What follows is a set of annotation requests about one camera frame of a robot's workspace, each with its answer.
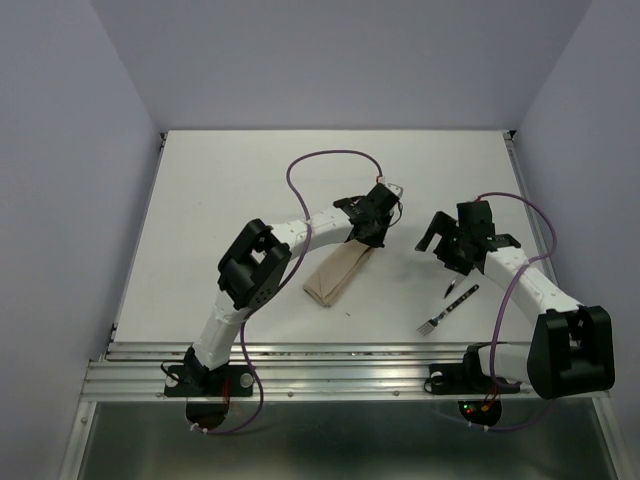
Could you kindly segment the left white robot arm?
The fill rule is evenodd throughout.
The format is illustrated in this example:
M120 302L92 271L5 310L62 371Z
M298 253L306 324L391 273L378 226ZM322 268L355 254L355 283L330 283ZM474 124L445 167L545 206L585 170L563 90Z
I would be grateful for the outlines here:
M188 382L199 393L215 392L246 317L279 291L289 263L315 249L356 241L382 248L403 188L379 183L364 196L339 199L308 219L267 225L248 222L218 264L212 314L184 363Z

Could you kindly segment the beige cloth napkin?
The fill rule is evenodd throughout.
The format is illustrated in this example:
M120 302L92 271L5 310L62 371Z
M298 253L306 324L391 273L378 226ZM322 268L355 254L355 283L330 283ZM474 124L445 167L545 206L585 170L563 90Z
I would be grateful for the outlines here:
M304 292L320 306L332 307L374 251L358 241L341 244L304 282Z

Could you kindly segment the steel fork black handle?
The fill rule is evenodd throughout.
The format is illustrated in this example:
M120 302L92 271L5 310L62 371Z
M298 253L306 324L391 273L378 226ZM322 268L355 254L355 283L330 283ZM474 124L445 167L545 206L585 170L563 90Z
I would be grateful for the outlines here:
M448 305L442 312L440 312L435 317L430 318L425 323L423 323L420 327L418 327L417 332L422 336L429 335L438 327L438 325L441 323L442 320L444 320L448 315L450 315L456 308L458 308L462 303L464 303L469 297L471 297L478 290L479 290L479 285L474 284L464 294L462 294L454 302Z

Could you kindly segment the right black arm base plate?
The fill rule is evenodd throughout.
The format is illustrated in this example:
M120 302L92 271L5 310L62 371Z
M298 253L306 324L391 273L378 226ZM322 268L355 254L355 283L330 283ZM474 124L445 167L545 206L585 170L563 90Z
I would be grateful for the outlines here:
M520 392L520 384L529 384L527 368L528 344L499 342L494 360L496 385L490 375L489 343L476 343L467 347L463 359L458 363L433 363L429 366L429 377L424 389L434 395L473 395Z

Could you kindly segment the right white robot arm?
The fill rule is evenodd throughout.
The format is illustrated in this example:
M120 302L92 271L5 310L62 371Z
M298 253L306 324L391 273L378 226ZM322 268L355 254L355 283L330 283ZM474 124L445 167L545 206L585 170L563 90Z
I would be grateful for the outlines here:
M611 317L601 306L586 306L565 294L533 265L521 244L499 234L484 200L464 202L457 215L439 211L417 250L438 243L434 253L463 276L478 271L504 291L499 311L514 303L533 326L526 345L500 341L467 347L453 364L433 364L425 389L434 395L500 394L530 386L542 399L606 391L615 383Z

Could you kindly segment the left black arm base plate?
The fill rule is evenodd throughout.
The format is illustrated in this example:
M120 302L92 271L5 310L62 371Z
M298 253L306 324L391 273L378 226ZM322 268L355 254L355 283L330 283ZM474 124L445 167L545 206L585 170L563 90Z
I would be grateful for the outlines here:
M247 398L253 395L254 377L247 365L223 365L197 379L182 363L160 365L165 374L164 395L169 398Z

